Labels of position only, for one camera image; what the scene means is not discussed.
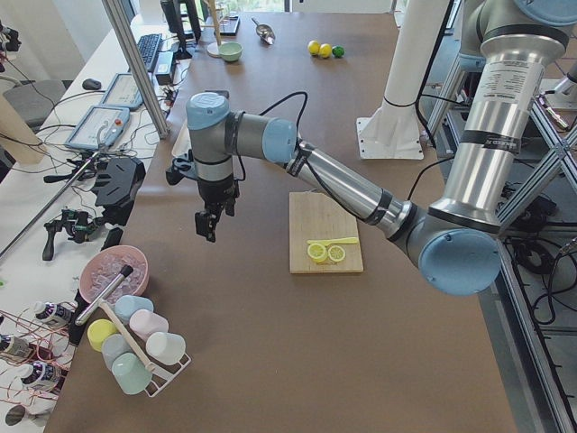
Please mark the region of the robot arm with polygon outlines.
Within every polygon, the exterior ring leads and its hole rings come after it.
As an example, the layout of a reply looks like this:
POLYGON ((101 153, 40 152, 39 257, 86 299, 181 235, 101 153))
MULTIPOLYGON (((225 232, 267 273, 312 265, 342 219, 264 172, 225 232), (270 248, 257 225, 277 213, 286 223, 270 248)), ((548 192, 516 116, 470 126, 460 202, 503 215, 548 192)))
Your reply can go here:
POLYGON ((576 22, 573 1, 483 1, 472 9, 462 45, 485 66, 444 194, 428 209, 395 198, 312 144, 278 118, 232 111, 225 97, 194 95, 186 112, 198 191, 205 207, 197 232, 215 237, 238 194, 233 159, 285 167, 363 223, 376 226, 438 290, 470 295, 500 269, 493 236, 496 206, 527 125, 545 68, 566 51, 576 22))

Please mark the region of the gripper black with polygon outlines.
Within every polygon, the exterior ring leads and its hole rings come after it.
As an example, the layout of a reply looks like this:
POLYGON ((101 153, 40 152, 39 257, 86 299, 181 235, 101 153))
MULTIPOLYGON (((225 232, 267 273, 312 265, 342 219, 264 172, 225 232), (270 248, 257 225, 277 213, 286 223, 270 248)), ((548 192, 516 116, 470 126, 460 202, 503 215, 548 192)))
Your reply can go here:
POLYGON ((222 211, 229 217, 235 215, 235 202, 240 196, 239 181, 235 178, 218 181, 199 179, 197 187, 204 200, 204 210, 195 214, 196 232, 208 242, 214 243, 215 228, 222 211))

